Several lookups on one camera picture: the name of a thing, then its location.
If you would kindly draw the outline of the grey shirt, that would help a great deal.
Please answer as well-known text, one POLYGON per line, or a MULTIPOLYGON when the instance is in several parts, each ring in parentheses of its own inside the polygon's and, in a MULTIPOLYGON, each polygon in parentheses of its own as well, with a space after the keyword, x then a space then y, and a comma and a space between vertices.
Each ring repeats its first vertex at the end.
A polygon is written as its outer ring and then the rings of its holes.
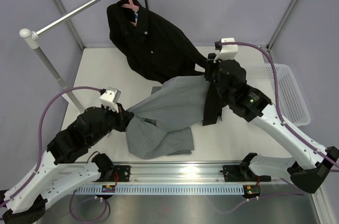
POLYGON ((181 76, 127 109, 132 114, 126 139, 129 152, 141 159, 190 155, 191 126, 202 122, 209 82, 203 76, 181 76))

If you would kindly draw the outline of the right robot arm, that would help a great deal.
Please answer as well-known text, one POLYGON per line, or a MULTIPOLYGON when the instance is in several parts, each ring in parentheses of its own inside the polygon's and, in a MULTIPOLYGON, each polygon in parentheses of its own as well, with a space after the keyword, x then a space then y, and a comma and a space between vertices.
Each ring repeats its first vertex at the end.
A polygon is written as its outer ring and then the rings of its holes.
POLYGON ((235 60, 219 60, 208 54, 205 79, 215 95, 217 108, 229 107, 246 122, 270 135, 291 156, 265 157, 249 153, 233 175, 246 181, 270 176, 291 181, 300 190, 314 194, 338 160, 338 149, 325 147, 284 118, 259 89, 247 84, 246 70, 235 60))

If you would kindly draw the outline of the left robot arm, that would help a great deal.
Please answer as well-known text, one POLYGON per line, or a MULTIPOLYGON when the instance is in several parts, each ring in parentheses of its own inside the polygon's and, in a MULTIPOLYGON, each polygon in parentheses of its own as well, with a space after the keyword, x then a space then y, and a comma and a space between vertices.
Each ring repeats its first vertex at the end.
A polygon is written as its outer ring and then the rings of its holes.
POLYGON ((5 223, 35 223, 51 206, 70 192, 90 182, 117 182, 127 178, 106 154, 97 154, 89 163, 56 181, 55 177, 88 153, 113 130, 124 132, 133 114, 118 106, 89 107, 65 130, 56 134, 38 161, 38 168, 10 190, 1 191, 1 206, 7 210, 5 223))

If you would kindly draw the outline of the black shirt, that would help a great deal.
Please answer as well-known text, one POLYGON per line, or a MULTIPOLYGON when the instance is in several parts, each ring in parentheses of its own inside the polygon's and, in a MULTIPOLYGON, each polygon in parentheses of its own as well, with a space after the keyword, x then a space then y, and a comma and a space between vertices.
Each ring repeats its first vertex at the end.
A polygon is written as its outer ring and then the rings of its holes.
MULTIPOLYGON (((109 38, 125 55, 130 68, 143 78, 162 85, 175 77, 204 77, 204 73, 195 68, 199 66, 206 69, 207 58, 187 36, 170 21, 146 9, 137 0, 133 2, 139 6, 136 27, 130 23, 134 20, 133 11, 121 7, 127 0, 120 0, 106 9, 109 38)), ((215 95, 209 86, 202 124, 215 124, 221 115, 222 108, 217 108, 215 95)))

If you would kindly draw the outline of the white plastic basket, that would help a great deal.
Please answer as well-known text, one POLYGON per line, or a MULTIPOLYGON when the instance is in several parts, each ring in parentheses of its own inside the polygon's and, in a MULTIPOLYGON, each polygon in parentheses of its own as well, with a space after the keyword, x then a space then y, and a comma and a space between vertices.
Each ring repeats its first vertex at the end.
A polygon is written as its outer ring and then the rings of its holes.
MULTIPOLYGON (((273 71, 270 64, 245 65, 246 79, 250 86, 262 91, 275 103, 273 71)), ((278 81, 279 108, 295 126, 310 124, 311 117, 291 68, 275 64, 278 81)))

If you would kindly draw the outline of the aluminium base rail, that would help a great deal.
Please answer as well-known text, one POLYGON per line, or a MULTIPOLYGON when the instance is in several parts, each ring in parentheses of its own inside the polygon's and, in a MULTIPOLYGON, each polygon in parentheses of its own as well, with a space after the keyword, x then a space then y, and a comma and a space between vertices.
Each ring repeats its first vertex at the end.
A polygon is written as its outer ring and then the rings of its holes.
POLYGON ((113 174, 99 184, 255 184, 245 179, 240 163, 226 162, 146 162, 115 163, 113 174))

